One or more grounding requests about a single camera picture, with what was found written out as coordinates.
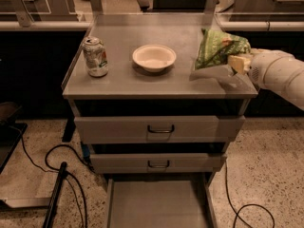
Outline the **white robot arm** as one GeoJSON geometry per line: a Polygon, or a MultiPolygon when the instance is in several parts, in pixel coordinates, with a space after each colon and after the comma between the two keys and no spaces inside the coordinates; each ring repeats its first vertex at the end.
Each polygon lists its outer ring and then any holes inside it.
{"type": "Polygon", "coordinates": [[[268,89],[304,110],[304,62],[282,50],[252,48],[250,53],[229,55],[228,65],[251,82],[268,89]]]}

